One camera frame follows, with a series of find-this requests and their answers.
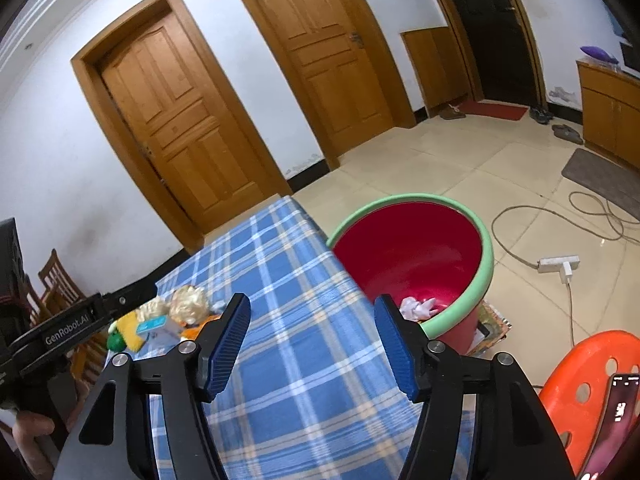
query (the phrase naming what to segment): red doormat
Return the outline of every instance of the red doormat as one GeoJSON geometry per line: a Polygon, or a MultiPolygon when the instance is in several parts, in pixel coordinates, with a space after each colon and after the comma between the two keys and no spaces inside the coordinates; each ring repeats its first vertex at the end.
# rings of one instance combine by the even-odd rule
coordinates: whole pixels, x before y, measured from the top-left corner
{"type": "Polygon", "coordinates": [[[507,119],[508,121],[519,121],[528,110],[528,108],[522,106],[478,103],[476,101],[465,101],[459,104],[458,108],[467,115],[483,115],[485,117],[495,117],[496,119],[507,119]]]}

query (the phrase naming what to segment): smartphone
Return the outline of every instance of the smartphone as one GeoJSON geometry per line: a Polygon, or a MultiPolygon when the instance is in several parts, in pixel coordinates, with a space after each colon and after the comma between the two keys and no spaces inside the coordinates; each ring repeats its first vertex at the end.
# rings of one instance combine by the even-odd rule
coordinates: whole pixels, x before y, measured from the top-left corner
{"type": "Polygon", "coordinates": [[[613,374],[609,379],[600,425],[578,480],[597,480],[624,444],[634,419],[639,388],[638,374],[613,374]]]}

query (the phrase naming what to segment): power strip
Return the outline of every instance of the power strip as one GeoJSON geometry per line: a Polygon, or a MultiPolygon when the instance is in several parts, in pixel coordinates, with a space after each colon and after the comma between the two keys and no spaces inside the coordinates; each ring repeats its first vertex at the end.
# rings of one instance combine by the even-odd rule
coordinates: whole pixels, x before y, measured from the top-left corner
{"type": "Polygon", "coordinates": [[[577,270],[580,267],[580,256],[557,256],[556,258],[542,258],[538,261],[538,273],[545,274],[547,272],[560,272],[567,263],[571,270],[577,270]]]}

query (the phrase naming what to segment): cloth in bucket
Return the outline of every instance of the cloth in bucket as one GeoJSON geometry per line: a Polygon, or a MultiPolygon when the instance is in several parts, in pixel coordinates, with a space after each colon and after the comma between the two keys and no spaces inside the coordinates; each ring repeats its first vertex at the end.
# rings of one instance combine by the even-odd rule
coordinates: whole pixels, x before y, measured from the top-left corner
{"type": "Polygon", "coordinates": [[[408,321],[427,321],[444,310],[442,307],[437,307],[435,303],[435,298],[420,302],[410,296],[402,300],[399,307],[400,314],[408,321]]]}

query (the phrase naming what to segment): green bucket rim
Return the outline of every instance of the green bucket rim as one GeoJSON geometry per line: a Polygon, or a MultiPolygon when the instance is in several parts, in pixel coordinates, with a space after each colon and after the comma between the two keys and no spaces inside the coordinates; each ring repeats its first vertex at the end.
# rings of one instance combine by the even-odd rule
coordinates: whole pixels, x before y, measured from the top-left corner
{"type": "Polygon", "coordinates": [[[484,222],[482,222],[476,213],[460,202],[440,195],[409,193],[388,196],[386,198],[376,200],[352,214],[340,225],[340,227],[336,229],[334,234],[327,240],[326,244],[331,250],[333,250],[338,240],[342,238],[345,232],[347,232],[348,229],[350,229],[357,221],[377,209],[405,202],[431,202],[455,209],[462,213],[475,226],[482,241],[482,257],[480,259],[480,265],[478,266],[476,275],[472,279],[471,283],[469,283],[466,290],[449,306],[447,310],[441,312],[433,319],[420,323],[424,333],[430,339],[434,339],[440,337],[445,332],[448,332],[465,319],[465,317],[468,316],[482,301],[489,289],[489,285],[491,285],[491,280],[494,276],[494,245],[491,240],[491,235],[489,234],[489,229],[486,228],[484,222]]]}

